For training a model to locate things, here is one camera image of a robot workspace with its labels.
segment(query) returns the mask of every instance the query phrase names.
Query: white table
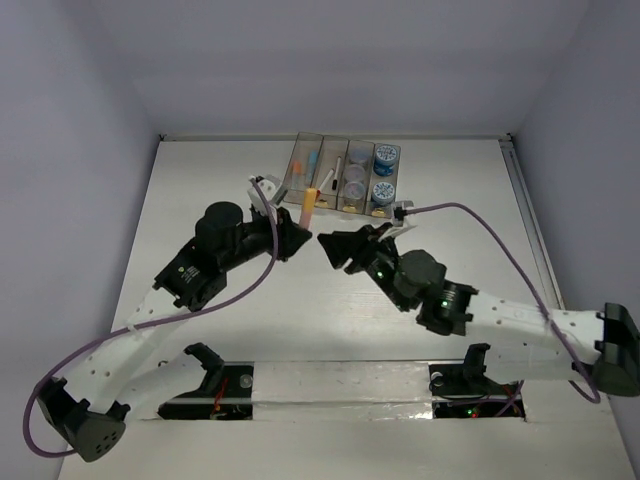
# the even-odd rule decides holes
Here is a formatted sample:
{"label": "white table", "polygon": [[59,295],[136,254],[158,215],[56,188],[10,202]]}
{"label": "white table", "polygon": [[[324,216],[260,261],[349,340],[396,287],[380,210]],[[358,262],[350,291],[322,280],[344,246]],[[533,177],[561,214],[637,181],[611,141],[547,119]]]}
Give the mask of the white table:
{"label": "white table", "polygon": [[[496,140],[397,140],[398,192],[416,206],[455,200],[482,215],[542,287]],[[251,174],[281,176],[291,141],[161,143],[113,327],[122,325],[153,277],[192,236],[205,208],[248,207]],[[297,218],[299,208],[290,207]],[[447,278],[505,298],[529,292],[493,240],[466,214],[418,216],[401,251],[424,248]],[[317,211],[314,234],[355,230],[372,219]],[[264,269],[255,259],[229,275],[219,300]],[[226,361],[458,359],[463,338],[426,332],[401,314],[366,275],[331,269],[313,239],[245,301],[181,327],[149,366],[202,341]],[[565,382],[529,382],[528,422],[517,419],[411,421],[146,421],[132,424],[100,461],[65,460],[61,480],[136,478],[415,479],[633,478],[608,401],[581,400]]]}

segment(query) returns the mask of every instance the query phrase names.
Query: white wall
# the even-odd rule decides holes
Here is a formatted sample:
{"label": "white wall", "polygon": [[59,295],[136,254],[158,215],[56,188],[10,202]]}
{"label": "white wall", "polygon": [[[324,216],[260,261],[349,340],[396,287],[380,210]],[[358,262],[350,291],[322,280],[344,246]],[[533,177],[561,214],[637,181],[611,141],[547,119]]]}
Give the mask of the white wall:
{"label": "white wall", "polygon": [[93,0],[164,133],[504,133],[587,0]]}
{"label": "white wall", "polygon": [[[640,2],[597,0],[516,147],[570,307],[640,323]],[[640,474],[640,399],[613,399]]]}
{"label": "white wall", "polygon": [[[0,476],[54,478],[21,436],[39,376],[108,329],[157,136],[83,0],[0,15]],[[42,446],[64,442],[34,415]]]}

